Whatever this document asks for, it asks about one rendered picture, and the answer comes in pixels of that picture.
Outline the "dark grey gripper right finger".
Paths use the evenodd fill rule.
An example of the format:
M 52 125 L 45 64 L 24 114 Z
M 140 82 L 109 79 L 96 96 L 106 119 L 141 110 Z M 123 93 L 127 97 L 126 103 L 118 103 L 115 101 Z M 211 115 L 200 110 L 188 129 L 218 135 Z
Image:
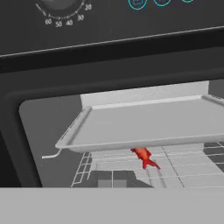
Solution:
M 152 188 L 152 185 L 138 179 L 133 171 L 113 171 L 113 187 L 118 188 L 134 188 L 146 187 Z

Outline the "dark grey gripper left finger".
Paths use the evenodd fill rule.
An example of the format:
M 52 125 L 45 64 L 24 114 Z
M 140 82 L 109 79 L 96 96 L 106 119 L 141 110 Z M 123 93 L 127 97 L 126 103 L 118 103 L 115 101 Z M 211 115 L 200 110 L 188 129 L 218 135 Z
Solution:
M 92 171 L 89 177 L 90 187 L 111 187 L 112 172 L 111 171 Z

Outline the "red fish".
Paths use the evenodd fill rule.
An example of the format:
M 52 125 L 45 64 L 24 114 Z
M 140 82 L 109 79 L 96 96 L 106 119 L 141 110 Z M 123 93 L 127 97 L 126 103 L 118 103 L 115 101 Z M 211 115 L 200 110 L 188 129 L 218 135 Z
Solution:
M 147 165 L 156 167 L 160 170 L 160 166 L 156 162 L 150 159 L 151 153 L 147 150 L 146 147 L 132 148 L 130 151 L 135 152 L 137 157 L 142 160 L 144 170 L 146 169 Z

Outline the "black oven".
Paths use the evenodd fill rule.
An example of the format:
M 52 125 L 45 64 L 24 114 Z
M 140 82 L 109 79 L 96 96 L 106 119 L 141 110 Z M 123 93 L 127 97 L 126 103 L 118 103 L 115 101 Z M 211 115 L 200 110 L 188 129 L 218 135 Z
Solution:
M 22 181 L 5 139 L 20 138 L 20 104 L 80 85 L 224 67 L 224 0 L 85 0 L 53 12 L 39 0 L 0 0 L 0 187 Z

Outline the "dark round oven knob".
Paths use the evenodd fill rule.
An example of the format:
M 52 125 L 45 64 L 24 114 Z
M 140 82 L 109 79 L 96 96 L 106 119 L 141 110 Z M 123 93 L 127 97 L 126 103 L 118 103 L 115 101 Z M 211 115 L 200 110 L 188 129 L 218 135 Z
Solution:
M 77 10 L 85 0 L 38 0 L 49 11 L 63 12 Z

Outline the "grey metal baking tray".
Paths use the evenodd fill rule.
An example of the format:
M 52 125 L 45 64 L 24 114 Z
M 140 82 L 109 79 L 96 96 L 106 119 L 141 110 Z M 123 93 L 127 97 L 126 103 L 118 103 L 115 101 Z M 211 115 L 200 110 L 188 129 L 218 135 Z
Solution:
M 194 95 L 84 108 L 55 144 L 76 152 L 224 140 L 224 99 Z

